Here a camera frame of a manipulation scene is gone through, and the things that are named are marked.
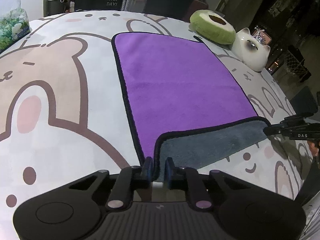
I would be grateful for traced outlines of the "cartoon bear patterned rug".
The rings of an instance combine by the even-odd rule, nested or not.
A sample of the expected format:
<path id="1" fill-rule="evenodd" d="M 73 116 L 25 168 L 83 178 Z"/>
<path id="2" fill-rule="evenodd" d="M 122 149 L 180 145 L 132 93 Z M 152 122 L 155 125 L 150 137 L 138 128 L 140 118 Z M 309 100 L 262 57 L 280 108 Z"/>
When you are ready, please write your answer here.
<path id="1" fill-rule="evenodd" d="M 83 11 L 34 21 L 1 55 L 1 239 L 298 239 L 295 202 L 308 170 L 306 144 L 265 140 L 196 169 L 212 200 L 192 209 L 182 190 L 153 178 L 127 209 L 106 203 L 121 170 L 142 166 L 125 110 L 112 38 L 145 32 L 203 42 L 260 117 L 293 115 L 264 68 L 188 23 L 155 15 Z"/>

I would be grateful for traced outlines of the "green avocado cushion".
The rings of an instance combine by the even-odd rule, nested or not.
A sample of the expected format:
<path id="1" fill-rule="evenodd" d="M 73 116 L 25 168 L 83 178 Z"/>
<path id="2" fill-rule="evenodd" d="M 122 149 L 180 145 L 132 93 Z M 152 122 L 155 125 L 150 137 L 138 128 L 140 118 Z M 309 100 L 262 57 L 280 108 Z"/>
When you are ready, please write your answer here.
<path id="1" fill-rule="evenodd" d="M 213 11 L 195 11 L 190 17 L 190 23 L 197 33 L 215 43 L 229 45 L 235 41 L 234 27 Z"/>

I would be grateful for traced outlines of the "grey trash bin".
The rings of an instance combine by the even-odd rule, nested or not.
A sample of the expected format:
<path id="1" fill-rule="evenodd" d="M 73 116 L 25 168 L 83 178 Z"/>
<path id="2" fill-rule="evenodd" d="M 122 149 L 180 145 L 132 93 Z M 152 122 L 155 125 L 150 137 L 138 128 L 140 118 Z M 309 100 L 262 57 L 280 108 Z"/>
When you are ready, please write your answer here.
<path id="1" fill-rule="evenodd" d="M 48 16 L 61 14 L 65 10 L 66 0 L 48 0 L 47 12 Z"/>

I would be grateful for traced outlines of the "purple and grey microfibre towel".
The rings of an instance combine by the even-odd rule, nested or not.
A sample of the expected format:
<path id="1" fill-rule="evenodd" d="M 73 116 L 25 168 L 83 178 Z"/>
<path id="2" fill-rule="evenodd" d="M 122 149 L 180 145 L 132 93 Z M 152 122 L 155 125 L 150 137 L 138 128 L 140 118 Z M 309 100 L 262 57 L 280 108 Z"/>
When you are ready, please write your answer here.
<path id="1" fill-rule="evenodd" d="M 140 160 L 200 169 L 265 140 L 260 117 L 233 75 L 201 41 L 162 34 L 112 38 L 121 92 Z"/>

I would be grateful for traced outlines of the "green floral tissue pack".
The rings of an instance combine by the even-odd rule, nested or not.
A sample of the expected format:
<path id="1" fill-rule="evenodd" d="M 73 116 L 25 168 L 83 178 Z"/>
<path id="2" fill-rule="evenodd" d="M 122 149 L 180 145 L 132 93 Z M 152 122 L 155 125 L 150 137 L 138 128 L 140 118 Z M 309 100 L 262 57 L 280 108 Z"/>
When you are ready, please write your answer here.
<path id="1" fill-rule="evenodd" d="M 30 33 L 27 12 L 21 0 L 1 0 L 0 50 L 1 52 Z"/>

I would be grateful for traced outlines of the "white cat plush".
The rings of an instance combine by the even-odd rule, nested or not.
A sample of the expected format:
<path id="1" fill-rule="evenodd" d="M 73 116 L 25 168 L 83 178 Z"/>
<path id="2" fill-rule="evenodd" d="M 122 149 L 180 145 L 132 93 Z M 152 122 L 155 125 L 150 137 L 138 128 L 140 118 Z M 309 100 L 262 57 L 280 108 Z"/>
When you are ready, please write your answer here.
<path id="1" fill-rule="evenodd" d="M 261 44 L 251 35 L 248 28 L 238 31 L 231 45 L 232 53 L 255 72 L 265 68 L 270 50 L 270 46 Z"/>

